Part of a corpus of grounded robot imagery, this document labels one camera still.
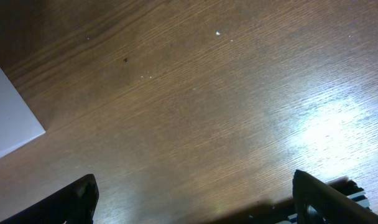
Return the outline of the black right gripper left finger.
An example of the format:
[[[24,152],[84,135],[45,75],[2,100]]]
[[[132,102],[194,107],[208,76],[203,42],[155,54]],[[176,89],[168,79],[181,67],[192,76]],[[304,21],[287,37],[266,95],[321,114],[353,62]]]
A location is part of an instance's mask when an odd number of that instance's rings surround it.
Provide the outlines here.
[[[86,174],[54,194],[3,220],[13,223],[93,224],[99,190],[93,174]]]

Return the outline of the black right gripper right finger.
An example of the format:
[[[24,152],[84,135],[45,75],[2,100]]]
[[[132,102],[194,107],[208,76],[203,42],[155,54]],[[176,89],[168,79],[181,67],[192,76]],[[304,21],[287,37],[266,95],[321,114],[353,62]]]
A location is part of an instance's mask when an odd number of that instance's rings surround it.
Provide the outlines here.
[[[298,224],[378,224],[378,215],[307,172],[295,171],[292,192]]]

